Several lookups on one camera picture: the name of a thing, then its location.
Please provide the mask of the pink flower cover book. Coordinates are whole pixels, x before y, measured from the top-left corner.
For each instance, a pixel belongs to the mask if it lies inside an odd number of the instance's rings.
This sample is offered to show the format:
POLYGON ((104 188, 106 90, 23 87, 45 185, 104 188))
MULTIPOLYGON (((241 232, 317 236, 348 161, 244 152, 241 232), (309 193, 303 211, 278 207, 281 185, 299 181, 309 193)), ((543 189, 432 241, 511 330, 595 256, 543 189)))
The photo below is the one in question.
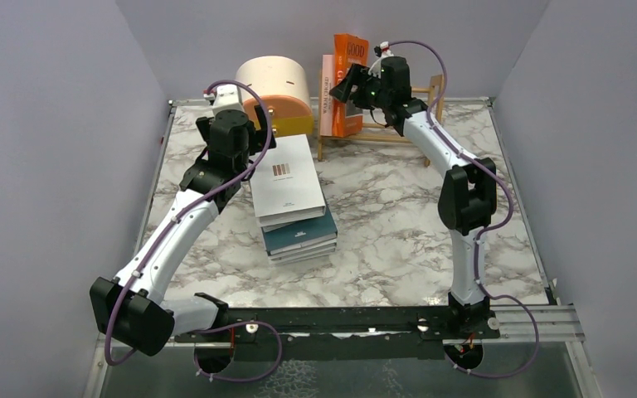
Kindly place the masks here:
POLYGON ((334 55, 322 56, 319 91, 319 127, 321 137, 333 136, 333 97, 329 91, 334 87, 334 55))

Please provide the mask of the orange fashion show book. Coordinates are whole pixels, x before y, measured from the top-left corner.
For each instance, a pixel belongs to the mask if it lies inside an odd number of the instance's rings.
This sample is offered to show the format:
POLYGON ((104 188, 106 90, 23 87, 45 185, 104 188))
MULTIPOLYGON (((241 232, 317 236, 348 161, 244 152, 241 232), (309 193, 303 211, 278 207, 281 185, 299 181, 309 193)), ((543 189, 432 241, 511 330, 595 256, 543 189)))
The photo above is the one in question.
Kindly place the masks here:
MULTIPOLYGON (((340 83, 352 64, 365 66, 368 56, 368 41, 347 33, 335 34, 334 38, 334 84, 340 83)), ((345 138, 362 130, 362 110, 352 103, 333 102, 332 130, 334 137, 345 138)))

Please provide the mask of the white cover book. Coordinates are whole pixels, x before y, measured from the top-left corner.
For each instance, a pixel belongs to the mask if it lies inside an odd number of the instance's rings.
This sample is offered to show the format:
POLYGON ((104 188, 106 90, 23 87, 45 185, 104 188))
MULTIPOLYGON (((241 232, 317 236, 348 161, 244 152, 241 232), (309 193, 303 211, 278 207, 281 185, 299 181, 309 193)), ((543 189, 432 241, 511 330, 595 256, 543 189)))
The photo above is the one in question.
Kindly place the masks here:
POLYGON ((326 202, 308 136, 276 139, 250 179, 257 223, 262 228, 321 217, 326 202))

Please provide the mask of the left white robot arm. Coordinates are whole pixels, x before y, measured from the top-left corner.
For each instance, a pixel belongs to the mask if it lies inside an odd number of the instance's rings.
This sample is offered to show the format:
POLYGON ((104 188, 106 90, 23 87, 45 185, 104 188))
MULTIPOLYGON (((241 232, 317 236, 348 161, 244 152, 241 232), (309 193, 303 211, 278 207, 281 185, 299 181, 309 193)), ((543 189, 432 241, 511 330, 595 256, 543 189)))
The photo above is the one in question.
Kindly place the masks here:
POLYGON ((99 277, 90 287, 97 328, 105 336, 106 361, 118 364, 112 341, 132 352, 154 356, 170 337, 199 332, 217 340, 227 330, 221 302, 206 295, 167 300, 177 268, 201 233, 220 215, 248 180, 275 138, 264 104, 252 121, 241 106, 213 106, 211 117, 197 119, 206 147, 183 174, 170 210, 140 251, 112 279, 99 277))

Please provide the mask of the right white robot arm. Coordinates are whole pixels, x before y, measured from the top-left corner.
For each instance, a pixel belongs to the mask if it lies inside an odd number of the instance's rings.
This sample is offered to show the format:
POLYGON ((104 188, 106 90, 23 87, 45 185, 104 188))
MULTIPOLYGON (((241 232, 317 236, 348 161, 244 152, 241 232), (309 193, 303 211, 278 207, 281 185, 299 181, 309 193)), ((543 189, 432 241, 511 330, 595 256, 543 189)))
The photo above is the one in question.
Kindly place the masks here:
POLYGON ((329 93, 359 109, 381 110, 387 126, 415 144, 443 177, 438 213, 453 250, 445 326, 452 335, 466 337, 490 316, 481 276, 485 229, 497 208, 496 166, 490 158, 475 158, 442 129, 427 104, 413 96, 410 77, 405 58, 388 56, 378 74, 351 65, 329 93))

